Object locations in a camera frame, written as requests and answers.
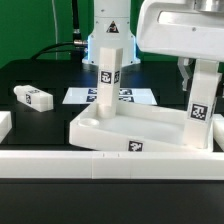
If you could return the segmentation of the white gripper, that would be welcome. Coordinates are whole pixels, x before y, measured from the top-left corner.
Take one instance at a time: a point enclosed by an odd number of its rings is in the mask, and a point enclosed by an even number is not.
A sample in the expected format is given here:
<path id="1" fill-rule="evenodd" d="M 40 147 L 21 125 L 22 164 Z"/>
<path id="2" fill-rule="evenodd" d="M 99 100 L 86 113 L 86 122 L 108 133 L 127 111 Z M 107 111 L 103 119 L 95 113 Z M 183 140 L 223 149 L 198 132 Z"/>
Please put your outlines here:
<path id="1" fill-rule="evenodd" d="M 224 13 L 200 12 L 194 5 L 194 0 L 145 0 L 136 33 L 142 52 L 179 57 L 184 91 L 192 86 L 191 58 L 224 62 Z"/>

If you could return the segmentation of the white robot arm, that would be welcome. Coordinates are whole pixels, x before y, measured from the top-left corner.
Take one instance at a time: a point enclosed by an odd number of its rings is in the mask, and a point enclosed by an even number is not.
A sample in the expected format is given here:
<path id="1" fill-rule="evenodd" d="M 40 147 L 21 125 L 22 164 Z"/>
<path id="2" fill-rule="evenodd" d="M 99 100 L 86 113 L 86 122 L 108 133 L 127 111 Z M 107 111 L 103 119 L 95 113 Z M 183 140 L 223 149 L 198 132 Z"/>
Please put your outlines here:
<path id="1" fill-rule="evenodd" d="M 99 64 L 102 47 L 122 48 L 123 64 L 137 50 L 224 62 L 224 0 L 144 0 L 137 32 L 130 31 L 130 0 L 94 0 L 87 64 Z"/>

